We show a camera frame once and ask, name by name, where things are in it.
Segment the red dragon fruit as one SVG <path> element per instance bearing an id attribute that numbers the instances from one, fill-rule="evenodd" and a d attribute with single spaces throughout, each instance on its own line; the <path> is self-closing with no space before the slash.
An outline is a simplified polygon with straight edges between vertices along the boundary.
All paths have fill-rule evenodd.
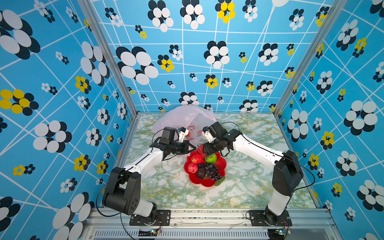
<path id="1" fill-rule="evenodd" d="M 206 156 L 206 154 L 204 153 L 204 145 L 200 145 L 197 149 L 197 153 L 199 155 L 201 155 L 203 158 Z"/>

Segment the red strawberry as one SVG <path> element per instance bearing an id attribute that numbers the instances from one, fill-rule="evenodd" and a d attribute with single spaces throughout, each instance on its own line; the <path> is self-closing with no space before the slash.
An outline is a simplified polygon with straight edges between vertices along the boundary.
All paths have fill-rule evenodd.
<path id="1" fill-rule="evenodd" d="M 200 165 L 200 164 L 202 164 L 203 162 L 204 162 L 204 158 L 203 158 L 203 156 L 202 155 L 200 155 L 200 154 L 195 154 L 195 155 L 193 155 L 192 157 L 191 157 L 191 161 L 192 161 L 192 163 L 194 163 L 194 164 L 196 164 L 196 165 Z"/>

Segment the green custard apple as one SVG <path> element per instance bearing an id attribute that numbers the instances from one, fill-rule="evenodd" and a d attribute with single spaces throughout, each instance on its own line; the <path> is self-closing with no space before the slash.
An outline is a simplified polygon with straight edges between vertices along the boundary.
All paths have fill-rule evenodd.
<path id="1" fill-rule="evenodd" d="M 205 156 L 205 162 L 209 164 L 215 164 L 217 162 L 217 159 L 218 157 L 216 154 Z"/>

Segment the pink red apple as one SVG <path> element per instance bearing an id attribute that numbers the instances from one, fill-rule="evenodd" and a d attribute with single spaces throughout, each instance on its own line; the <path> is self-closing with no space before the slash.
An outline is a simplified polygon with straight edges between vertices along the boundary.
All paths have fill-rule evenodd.
<path id="1" fill-rule="evenodd" d="M 190 163 L 187 167 L 187 170 L 191 174 L 195 174 L 198 171 L 198 165 L 195 163 Z"/>

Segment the pink plastic bag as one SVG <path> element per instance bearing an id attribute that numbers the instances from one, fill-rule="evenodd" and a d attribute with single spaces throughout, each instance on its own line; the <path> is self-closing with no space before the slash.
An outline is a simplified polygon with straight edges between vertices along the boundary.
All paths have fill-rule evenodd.
<path id="1" fill-rule="evenodd" d="M 189 131 L 189 135 L 185 139 L 194 146 L 199 146 L 206 141 L 203 128 L 211 126 L 216 121 L 213 112 L 194 105 L 187 105 L 166 113 L 154 123 L 153 131 L 156 133 L 165 127 L 175 129 L 184 127 Z"/>

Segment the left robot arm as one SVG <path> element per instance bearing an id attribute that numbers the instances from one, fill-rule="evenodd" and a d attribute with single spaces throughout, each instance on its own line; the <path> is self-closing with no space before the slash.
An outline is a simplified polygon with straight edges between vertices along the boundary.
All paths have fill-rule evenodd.
<path id="1" fill-rule="evenodd" d="M 138 160 L 123 168 L 115 167 L 106 183 L 102 204 L 121 214 L 139 217 L 145 224 L 151 224 L 157 218 L 157 205 L 141 199 L 141 178 L 162 161 L 172 157 L 186 155 L 196 147 L 185 137 L 189 131 L 165 127 L 162 135 L 150 145 Z"/>

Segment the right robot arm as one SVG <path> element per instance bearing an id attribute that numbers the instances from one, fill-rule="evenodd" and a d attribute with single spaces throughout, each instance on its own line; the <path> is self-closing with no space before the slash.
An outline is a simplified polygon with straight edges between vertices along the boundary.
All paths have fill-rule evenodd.
<path id="1" fill-rule="evenodd" d="M 207 142 L 202 150 L 205 155 L 220 153 L 222 150 L 236 151 L 253 158 L 273 172 L 272 198 L 265 208 L 265 221 L 276 226 L 286 212 L 287 206 L 299 183 L 304 177 L 304 167 L 292 151 L 281 152 L 268 148 L 246 137 L 236 129 L 227 131 L 219 122 L 202 130 Z"/>

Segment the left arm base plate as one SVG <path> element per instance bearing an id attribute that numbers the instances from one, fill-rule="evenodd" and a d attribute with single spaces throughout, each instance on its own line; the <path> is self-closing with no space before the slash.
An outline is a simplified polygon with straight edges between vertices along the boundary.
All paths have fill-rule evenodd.
<path id="1" fill-rule="evenodd" d="M 148 217 L 131 215 L 130 226 L 169 226 L 171 210 L 152 211 Z"/>

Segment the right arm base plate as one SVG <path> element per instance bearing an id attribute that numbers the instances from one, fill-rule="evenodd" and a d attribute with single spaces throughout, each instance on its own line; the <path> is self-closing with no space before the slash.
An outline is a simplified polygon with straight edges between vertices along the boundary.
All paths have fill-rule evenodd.
<path id="1" fill-rule="evenodd" d="M 287 210 L 277 216 L 268 209 L 250 210 L 246 212 L 246 219 L 253 227 L 291 227 L 292 221 Z"/>

